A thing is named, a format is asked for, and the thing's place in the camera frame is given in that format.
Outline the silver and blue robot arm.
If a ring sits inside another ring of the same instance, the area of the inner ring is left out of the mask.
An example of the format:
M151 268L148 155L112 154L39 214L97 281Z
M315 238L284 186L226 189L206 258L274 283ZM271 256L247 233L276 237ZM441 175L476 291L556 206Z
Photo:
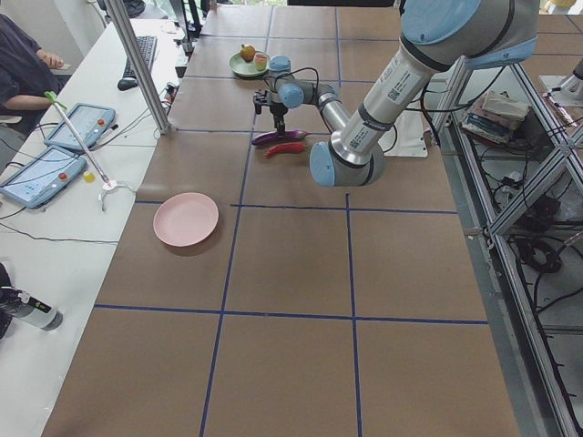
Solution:
M296 79L286 56L269 63L270 99L286 108L316 106L331 130L310 154L318 185L368 185L384 171L380 138L433 75L460 57L471 69L527 59L536 46L537 22L536 1L407 1L399 49L353 114L329 86Z

